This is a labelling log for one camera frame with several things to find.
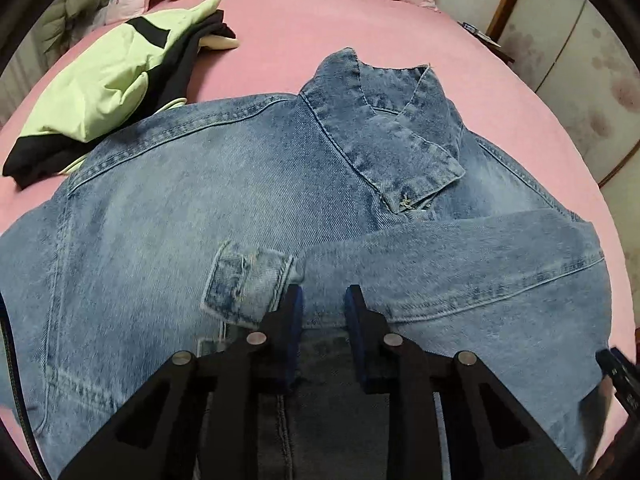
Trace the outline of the blue denim jacket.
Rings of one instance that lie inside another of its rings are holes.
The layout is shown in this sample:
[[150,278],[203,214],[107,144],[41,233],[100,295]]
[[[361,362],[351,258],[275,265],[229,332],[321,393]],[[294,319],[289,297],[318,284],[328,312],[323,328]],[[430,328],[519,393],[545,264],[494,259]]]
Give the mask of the blue denim jacket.
[[427,350],[474,351],[579,472],[602,434],[611,287],[593,226],[465,127],[431,68],[329,55],[296,94],[166,110],[102,141],[1,237],[30,423],[59,474],[174,352],[221,350],[304,292],[303,414],[268,455],[346,463],[343,298]]

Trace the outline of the pink bed sheet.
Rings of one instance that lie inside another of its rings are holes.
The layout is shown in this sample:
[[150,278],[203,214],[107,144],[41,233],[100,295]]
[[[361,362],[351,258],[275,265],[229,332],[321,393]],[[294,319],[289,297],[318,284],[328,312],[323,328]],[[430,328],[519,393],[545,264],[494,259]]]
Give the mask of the pink bed sheet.
[[[466,128],[515,159],[566,209],[593,226],[611,287],[611,330],[605,347],[615,344],[634,355],[636,323],[625,258],[596,181],[551,110],[452,18],[388,0],[221,0],[220,4],[239,37],[239,47],[200,58],[189,81],[189,103],[181,106],[296,94],[329,55],[344,49],[375,68],[431,68]],[[89,154],[68,174],[28,188],[3,177],[1,237],[24,214],[50,200]],[[352,382],[332,387],[356,393]],[[604,424],[592,462],[623,422],[622,410],[608,400],[601,379],[598,396]],[[370,478],[375,478],[382,472],[385,437],[372,416],[372,401],[355,396],[355,405],[335,422],[322,422],[319,434],[334,437],[345,429],[347,465],[372,467]],[[287,476],[269,457],[270,434],[276,425],[267,434],[267,474],[303,478]]]

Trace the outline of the green and black folded garment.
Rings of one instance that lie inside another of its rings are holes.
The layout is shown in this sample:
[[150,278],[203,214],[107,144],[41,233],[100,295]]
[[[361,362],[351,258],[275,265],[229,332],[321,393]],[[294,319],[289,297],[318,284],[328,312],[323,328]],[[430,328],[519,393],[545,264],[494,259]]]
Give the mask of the green and black folded garment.
[[68,174],[106,136],[186,104],[201,50],[238,44],[218,0],[144,14],[111,28],[43,88],[2,174],[19,188]]

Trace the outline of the dark wooden nightstand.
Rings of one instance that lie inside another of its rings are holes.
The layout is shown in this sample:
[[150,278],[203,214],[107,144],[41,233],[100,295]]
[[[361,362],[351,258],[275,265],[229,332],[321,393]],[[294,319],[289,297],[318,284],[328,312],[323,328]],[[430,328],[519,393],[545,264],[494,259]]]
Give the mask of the dark wooden nightstand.
[[467,22],[459,22],[459,25],[466,30],[470,35],[472,35],[475,39],[477,39],[484,47],[486,47],[493,55],[506,64],[509,65],[514,62],[514,58],[511,55],[508,55],[506,52],[502,50],[500,44],[497,41],[492,40],[489,36],[487,36],[484,32],[479,30],[474,25]]

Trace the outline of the floral sliding wardrobe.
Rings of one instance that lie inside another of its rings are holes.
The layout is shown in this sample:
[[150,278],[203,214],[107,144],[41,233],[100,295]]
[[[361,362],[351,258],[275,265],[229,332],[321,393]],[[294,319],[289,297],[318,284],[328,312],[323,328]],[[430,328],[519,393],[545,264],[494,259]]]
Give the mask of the floral sliding wardrobe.
[[638,67],[588,0],[516,0],[499,42],[600,185],[638,278]]

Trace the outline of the olive puffer jacket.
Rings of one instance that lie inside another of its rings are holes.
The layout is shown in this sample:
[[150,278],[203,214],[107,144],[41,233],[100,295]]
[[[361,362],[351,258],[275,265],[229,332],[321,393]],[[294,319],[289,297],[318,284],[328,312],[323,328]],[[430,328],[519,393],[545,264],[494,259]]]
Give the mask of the olive puffer jacket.
[[43,62],[52,66],[96,24],[108,0],[54,0],[34,28],[35,44]]

